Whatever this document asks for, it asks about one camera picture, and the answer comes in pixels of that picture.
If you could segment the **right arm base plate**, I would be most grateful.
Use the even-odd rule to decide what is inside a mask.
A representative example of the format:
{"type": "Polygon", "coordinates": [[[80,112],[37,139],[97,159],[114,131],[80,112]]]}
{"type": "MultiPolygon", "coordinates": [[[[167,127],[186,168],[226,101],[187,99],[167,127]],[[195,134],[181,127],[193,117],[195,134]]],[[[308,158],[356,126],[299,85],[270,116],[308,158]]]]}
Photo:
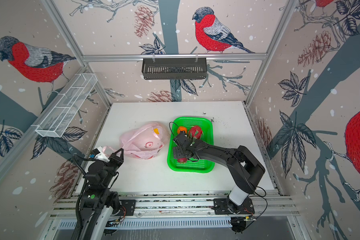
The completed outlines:
{"type": "Polygon", "coordinates": [[[229,198],[214,199],[212,210],[216,215],[254,215],[255,210],[250,198],[246,198],[241,205],[236,205],[229,198]]]}

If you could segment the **green plastic basket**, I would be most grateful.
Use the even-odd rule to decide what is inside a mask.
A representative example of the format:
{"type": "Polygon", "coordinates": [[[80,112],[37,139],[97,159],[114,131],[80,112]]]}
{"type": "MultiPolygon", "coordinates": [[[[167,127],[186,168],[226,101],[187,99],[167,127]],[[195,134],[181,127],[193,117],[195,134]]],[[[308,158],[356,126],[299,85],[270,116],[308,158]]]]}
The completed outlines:
{"type": "Polygon", "coordinates": [[[169,143],[169,150],[167,156],[167,164],[169,168],[176,172],[189,172],[189,173],[201,173],[206,174],[213,170],[215,163],[202,159],[201,154],[194,154],[194,150],[201,144],[204,145],[213,145],[214,144],[214,130],[213,124],[210,120],[205,118],[197,118],[197,117],[179,117],[172,122],[171,130],[170,130],[171,138],[169,143]],[[174,137],[178,135],[177,129],[179,126],[184,126],[188,129],[192,126],[200,126],[203,131],[203,135],[200,140],[196,140],[193,145],[187,147],[187,150],[191,151],[194,155],[194,158],[198,159],[197,161],[188,161],[185,164],[177,163],[177,160],[173,155],[173,147],[176,144],[173,142],[174,137]]]}

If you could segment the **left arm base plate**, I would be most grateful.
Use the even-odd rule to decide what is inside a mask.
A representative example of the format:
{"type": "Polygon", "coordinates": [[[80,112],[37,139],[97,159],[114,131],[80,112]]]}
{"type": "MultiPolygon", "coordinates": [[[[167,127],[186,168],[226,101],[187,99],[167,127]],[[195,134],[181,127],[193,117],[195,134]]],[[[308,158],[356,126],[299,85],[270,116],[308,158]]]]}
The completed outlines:
{"type": "Polygon", "coordinates": [[[120,200],[120,210],[117,216],[130,217],[134,215],[136,200],[120,200]]]}

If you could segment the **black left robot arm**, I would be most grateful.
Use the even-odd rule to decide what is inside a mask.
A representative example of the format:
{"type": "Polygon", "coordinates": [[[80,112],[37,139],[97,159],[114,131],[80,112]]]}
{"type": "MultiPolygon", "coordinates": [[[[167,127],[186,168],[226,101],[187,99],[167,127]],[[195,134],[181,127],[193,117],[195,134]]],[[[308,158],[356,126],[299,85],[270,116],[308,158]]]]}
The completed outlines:
{"type": "Polygon", "coordinates": [[[78,165],[84,185],[76,201],[77,223],[72,240],[100,240],[110,216],[121,214],[122,221],[127,215],[119,194],[110,190],[119,176],[118,169],[124,163],[124,149],[111,153],[106,157],[107,161],[97,159],[101,154],[101,151],[94,149],[87,159],[78,155],[72,157],[76,165],[78,161],[92,162],[87,171],[78,165]]]}

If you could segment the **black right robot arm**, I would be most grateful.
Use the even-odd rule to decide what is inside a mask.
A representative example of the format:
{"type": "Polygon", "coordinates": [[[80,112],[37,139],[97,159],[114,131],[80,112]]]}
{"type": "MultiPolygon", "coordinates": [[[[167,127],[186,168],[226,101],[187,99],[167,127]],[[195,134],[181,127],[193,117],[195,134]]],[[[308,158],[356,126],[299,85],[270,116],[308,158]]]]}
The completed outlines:
{"type": "Polygon", "coordinates": [[[245,146],[222,148],[210,145],[200,139],[192,140],[185,132],[173,138],[175,159],[207,160],[228,168],[234,182],[229,194],[229,203],[241,206],[254,194],[266,170],[259,160],[245,146]]]}

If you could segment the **red dragon fruit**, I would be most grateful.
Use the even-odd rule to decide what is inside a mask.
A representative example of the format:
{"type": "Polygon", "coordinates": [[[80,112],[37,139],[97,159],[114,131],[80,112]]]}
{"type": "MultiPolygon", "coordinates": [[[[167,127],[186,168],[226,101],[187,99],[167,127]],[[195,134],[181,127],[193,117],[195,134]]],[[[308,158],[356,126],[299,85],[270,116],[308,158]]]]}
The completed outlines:
{"type": "Polygon", "coordinates": [[[192,141],[200,140],[202,135],[203,135],[202,128],[198,125],[192,126],[188,131],[188,136],[192,141]]]}
{"type": "Polygon", "coordinates": [[[187,158],[180,158],[180,159],[177,159],[177,163],[179,164],[185,164],[189,161],[189,159],[187,158]]]}

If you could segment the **orange fruit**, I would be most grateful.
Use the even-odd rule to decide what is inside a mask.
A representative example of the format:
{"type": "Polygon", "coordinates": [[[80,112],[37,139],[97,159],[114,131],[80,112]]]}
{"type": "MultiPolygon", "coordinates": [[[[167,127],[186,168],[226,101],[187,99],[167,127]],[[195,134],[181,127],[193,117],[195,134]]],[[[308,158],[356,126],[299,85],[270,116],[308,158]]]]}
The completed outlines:
{"type": "Polygon", "coordinates": [[[179,126],[177,129],[177,133],[180,134],[181,132],[184,132],[185,134],[188,133],[188,129],[184,126],[179,126]]]}

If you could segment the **pink plastic fruit bag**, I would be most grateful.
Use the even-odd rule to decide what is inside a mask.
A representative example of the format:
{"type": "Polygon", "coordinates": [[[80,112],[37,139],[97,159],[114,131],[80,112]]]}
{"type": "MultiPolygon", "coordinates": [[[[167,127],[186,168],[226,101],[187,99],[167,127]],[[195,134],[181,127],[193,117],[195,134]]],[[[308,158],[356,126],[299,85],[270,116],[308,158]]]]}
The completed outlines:
{"type": "Polygon", "coordinates": [[[149,160],[155,158],[161,149],[168,145],[170,133],[162,123],[151,122],[138,129],[123,133],[119,137],[124,157],[149,160]]]}

